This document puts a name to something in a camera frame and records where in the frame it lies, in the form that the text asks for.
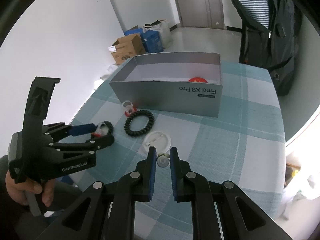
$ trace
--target table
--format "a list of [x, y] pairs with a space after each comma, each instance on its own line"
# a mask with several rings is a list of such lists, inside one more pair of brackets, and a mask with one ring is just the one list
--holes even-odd
[[[218, 118], [151, 110], [156, 119], [152, 130], [170, 135], [172, 147], [177, 147], [180, 159], [188, 161], [191, 170], [214, 182], [235, 182], [272, 217], [281, 200], [285, 172], [284, 126], [275, 89], [265, 69], [222, 61], [221, 71]], [[147, 156], [144, 136], [131, 138], [124, 132], [126, 116], [108, 83], [114, 75], [72, 121], [80, 125], [106, 120], [115, 127], [115, 142], [97, 152], [96, 167], [71, 175], [82, 190], [97, 180], [119, 180]], [[141, 129], [145, 121], [137, 118], [132, 129]], [[87, 138], [70, 137], [64, 142]], [[137, 202], [135, 216], [138, 237], [192, 239], [191, 205], [174, 202], [169, 167], [157, 167], [153, 200]]]

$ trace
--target silver screw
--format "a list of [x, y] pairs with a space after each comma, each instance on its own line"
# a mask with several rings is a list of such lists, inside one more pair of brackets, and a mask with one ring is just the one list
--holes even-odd
[[134, 179], [138, 178], [139, 176], [140, 176], [140, 173], [137, 171], [134, 171], [130, 174], [130, 177]]
[[94, 187], [94, 188], [96, 188], [96, 189], [101, 188], [101, 187], [102, 187], [102, 182], [96, 181], [96, 182], [92, 185], [92, 187]]
[[226, 188], [233, 188], [234, 184], [233, 184], [231, 181], [226, 181], [226, 182], [224, 183], [224, 186], [225, 186]]
[[190, 171], [187, 173], [187, 177], [190, 179], [194, 179], [196, 177], [196, 174], [194, 172]]

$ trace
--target gray door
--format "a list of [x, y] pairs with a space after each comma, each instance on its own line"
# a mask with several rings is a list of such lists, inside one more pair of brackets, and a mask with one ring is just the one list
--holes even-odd
[[222, 29], [220, 0], [177, 0], [182, 27]]

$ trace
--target gray box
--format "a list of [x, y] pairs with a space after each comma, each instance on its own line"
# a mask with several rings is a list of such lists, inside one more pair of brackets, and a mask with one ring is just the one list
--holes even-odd
[[[208, 83], [188, 82], [202, 77]], [[220, 55], [163, 52], [134, 56], [110, 81], [120, 102], [137, 108], [218, 117], [222, 94]]]

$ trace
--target brown cardboard box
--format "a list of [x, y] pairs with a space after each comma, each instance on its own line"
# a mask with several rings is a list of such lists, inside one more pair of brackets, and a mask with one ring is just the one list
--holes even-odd
[[109, 47], [109, 51], [118, 65], [128, 58], [146, 53], [139, 33], [117, 39], [117, 41]]

